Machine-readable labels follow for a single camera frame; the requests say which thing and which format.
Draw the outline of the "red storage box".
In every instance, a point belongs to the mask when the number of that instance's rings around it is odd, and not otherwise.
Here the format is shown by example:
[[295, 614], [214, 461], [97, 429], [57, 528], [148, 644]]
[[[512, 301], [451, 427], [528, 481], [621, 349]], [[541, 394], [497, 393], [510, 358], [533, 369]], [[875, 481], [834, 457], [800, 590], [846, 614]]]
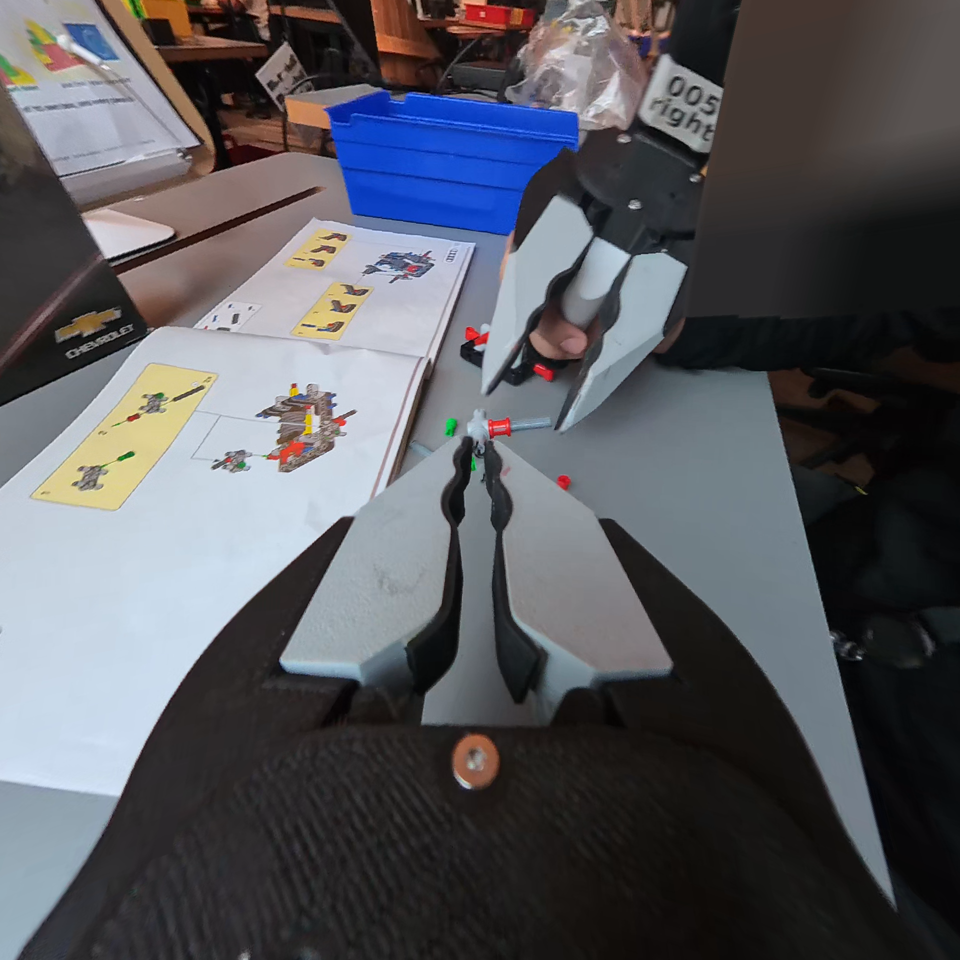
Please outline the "red storage box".
[[462, 21], [474, 26], [505, 30], [528, 30], [537, 20], [537, 11], [527, 6], [505, 6], [492, 2], [462, 1]]

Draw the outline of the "grey lego axle connector assembly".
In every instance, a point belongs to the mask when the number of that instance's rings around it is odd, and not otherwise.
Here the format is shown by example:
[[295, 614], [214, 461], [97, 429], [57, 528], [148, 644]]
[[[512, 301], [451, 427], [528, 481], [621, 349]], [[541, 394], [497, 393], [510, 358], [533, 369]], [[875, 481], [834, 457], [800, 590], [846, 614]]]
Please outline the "grey lego axle connector assembly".
[[510, 438], [517, 433], [531, 430], [549, 429], [553, 422], [548, 416], [491, 418], [484, 409], [475, 409], [466, 425], [466, 436], [474, 445], [474, 450], [483, 453], [486, 445], [497, 438]]

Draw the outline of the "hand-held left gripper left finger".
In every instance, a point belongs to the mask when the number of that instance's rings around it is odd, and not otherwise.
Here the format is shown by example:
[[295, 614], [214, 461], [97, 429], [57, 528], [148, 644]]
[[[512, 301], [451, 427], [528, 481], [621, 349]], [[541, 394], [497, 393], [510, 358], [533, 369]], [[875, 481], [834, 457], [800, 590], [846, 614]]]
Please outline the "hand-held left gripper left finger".
[[473, 455], [452, 438], [355, 514], [280, 656], [287, 674], [425, 694], [448, 672]]

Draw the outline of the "crumpled clear plastic bag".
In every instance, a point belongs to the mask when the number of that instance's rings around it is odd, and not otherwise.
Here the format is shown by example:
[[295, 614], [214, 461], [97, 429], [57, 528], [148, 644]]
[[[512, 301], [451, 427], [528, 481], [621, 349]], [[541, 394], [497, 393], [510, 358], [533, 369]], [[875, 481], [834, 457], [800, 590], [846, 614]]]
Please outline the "crumpled clear plastic bag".
[[510, 63], [498, 100], [575, 114], [579, 130], [627, 131], [650, 71], [610, 2], [550, 1]]

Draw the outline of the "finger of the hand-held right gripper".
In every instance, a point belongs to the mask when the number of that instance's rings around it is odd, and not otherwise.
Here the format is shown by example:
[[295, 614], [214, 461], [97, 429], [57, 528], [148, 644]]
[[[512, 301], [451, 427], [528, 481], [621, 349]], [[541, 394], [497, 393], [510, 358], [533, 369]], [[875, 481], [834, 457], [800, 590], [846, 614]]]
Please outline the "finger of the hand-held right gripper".
[[664, 338], [687, 266], [661, 250], [630, 259], [594, 317], [594, 336], [557, 417], [569, 431], [618, 390]]
[[570, 323], [586, 330], [631, 260], [604, 239], [618, 211], [597, 178], [603, 160], [590, 150], [563, 150], [524, 191], [510, 250], [503, 262], [481, 372], [481, 393], [503, 382], [547, 305], [559, 302]]

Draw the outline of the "open instruction booklet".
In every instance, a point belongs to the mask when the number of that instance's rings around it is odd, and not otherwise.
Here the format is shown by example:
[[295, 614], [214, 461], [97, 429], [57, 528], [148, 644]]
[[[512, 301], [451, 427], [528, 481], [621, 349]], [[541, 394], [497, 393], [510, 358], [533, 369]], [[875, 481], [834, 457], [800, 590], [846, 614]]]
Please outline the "open instruction booklet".
[[391, 481], [474, 251], [313, 219], [2, 486], [2, 782], [121, 793], [222, 628]]

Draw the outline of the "person's black clothing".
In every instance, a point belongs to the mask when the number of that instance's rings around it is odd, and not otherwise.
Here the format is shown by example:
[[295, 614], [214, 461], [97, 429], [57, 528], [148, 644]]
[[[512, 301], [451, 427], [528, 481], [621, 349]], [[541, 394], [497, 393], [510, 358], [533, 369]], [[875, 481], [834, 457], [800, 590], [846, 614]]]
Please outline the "person's black clothing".
[[958, 958], [958, 393], [802, 372], [777, 414], [831, 436], [791, 473], [895, 899]]

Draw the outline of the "black lego frame red pins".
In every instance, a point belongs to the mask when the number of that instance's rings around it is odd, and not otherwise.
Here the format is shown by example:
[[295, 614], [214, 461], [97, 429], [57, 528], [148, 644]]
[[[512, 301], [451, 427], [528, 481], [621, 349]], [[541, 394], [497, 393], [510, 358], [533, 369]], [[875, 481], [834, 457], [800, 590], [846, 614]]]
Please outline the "black lego frame red pins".
[[[460, 346], [463, 360], [477, 368], [482, 367], [490, 330], [491, 326], [488, 323], [483, 323], [478, 328], [468, 326], [465, 329], [464, 341]], [[566, 365], [565, 361], [547, 359], [527, 343], [504, 374], [503, 382], [510, 386], [520, 386], [534, 378], [552, 382]]]

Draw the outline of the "lego set box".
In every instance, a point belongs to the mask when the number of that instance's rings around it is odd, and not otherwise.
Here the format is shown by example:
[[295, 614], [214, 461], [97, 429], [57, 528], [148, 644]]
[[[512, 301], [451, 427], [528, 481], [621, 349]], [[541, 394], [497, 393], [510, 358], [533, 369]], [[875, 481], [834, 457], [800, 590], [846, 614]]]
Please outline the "lego set box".
[[10, 94], [1, 92], [1, 403], [142, 340], [148, 326]]

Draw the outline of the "person's right hand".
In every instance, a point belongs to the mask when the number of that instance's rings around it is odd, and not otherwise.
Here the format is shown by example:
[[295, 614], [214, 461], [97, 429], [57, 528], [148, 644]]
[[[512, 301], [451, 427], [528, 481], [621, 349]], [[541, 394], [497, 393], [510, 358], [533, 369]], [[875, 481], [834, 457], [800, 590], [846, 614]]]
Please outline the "person's right hand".
[[531, 347], [552, 361], [579, 361], [592, 342], [590, 327], [582, 329], [563, 314], [560, 303], [546, 305], [536, 327], [529, 334]]

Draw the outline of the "white flat device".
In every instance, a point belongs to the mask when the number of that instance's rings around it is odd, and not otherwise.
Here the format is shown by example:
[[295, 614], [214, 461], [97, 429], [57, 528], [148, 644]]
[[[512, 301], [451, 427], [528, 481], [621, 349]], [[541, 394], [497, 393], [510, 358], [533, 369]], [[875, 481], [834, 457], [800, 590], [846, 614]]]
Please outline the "white flat device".
[[94, 209], [80, 216], [106, 261], [155, 249], [177, 235], [173, 226], [112, 208]]

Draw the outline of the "printed sheet acrylic stand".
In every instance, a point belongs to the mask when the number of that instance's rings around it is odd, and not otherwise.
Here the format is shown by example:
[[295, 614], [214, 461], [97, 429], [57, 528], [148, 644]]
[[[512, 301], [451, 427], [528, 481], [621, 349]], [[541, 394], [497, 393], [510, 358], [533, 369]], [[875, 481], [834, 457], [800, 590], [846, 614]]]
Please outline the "printed sheet acrylic stand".
[[60, 177], [210, 138], [124, 2], [3, 1], [1, 69], [2, 92]]

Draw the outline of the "person's right forearm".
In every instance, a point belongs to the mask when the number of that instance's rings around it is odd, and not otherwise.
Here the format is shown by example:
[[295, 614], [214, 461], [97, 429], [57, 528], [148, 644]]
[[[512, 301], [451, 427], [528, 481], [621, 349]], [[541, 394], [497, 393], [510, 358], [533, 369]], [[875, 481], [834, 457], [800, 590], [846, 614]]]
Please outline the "person's right forearm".
[[694, 371], [862, 371], [906, 348], [928, 361], [958, 361], [959, 308], [820, 318], [685, 318], [654, 356], [663, 366]]

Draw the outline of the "blue storage bin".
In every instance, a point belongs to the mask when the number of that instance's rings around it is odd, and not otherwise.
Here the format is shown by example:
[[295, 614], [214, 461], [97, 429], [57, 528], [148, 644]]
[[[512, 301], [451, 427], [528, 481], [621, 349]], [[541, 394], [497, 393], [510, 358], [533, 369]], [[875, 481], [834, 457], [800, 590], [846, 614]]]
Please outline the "blue storage bin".
[[530, 180], [579, 145], [570, 111], [386, 90], [327, 109], [353, 215], [510, 234]]

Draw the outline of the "white printed card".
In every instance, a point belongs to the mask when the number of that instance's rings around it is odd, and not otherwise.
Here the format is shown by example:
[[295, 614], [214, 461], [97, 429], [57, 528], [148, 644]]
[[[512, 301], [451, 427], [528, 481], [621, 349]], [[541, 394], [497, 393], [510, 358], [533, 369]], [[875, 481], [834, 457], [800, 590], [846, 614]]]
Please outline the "white printed card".
[[289, 41], [283, 41], [254, 72], [270, 101], [287, 116], [286, 99], [291, 94], [311, 92], [316, 78], [306, 71]]

